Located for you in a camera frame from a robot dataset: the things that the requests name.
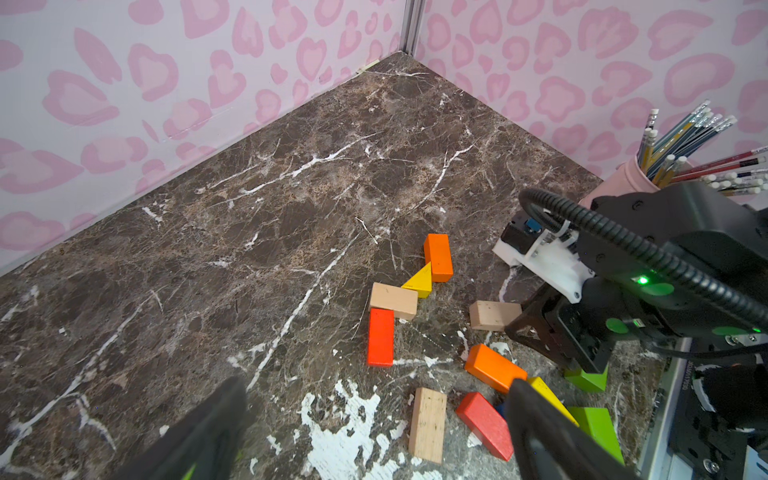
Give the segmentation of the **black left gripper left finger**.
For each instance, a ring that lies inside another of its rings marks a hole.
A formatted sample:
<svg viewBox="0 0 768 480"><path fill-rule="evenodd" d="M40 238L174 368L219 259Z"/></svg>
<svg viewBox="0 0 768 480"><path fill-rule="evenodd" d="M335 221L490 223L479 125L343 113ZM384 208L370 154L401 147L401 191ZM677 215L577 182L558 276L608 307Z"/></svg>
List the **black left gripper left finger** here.
<svg viewBox="0 0 768 480"><path fill-rule="evenodd" d="M239 376L226 379L115 479L227 479L240 450L248 411Z"/></svg>

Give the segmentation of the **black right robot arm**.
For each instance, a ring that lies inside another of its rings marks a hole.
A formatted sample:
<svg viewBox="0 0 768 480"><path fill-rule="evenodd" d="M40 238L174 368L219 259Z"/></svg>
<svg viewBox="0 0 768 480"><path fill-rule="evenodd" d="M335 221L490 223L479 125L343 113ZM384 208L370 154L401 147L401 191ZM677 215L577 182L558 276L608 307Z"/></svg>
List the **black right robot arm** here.
<svg viewBox="0 0 768 480"><path fill-rule="evenodd" d="M666 354L680 338L766 330L765 211L698 182L586 207L533 188L519 200L497 250L542 285L505 331L560 367L600 373L622 341Z"/></svg>

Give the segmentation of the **yellow triangle block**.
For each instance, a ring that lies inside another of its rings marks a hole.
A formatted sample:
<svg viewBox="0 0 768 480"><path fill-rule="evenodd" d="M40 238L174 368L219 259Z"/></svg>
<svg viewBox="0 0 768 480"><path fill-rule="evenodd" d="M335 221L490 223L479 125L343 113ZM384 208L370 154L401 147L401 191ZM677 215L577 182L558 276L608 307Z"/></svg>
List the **yellow triangle block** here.
<svg viewBox="0 0 768 480"><path fill-rule="evenodd" d="M402 285L403 289L415 291L419 299L426 299L433 290L432 264L427 263Z"/></svg>

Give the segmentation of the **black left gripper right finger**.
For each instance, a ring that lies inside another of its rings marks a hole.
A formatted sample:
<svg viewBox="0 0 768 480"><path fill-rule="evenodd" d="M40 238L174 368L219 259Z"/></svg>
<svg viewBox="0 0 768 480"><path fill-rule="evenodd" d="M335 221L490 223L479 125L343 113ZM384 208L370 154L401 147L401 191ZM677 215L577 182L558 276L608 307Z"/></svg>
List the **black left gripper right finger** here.
<svg viewBox="0 0 768 480"><path fill-rule="evenodd" d="M524 479L637 477L521 379L509 387L506 421Z"/></svg>

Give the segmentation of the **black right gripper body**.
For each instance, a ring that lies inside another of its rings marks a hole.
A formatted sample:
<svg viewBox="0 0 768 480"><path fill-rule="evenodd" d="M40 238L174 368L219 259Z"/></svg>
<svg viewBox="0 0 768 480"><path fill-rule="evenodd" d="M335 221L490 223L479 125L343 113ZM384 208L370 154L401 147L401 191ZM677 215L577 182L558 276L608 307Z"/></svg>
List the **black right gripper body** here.
<svg viewBox="0 0 768 480"><path fill-rule="evenodd" d="M601 373L618 342L660 338L658 310L604 279L588 280L578 303L543 284L521 309L507 336L566 370Z"/></svg>

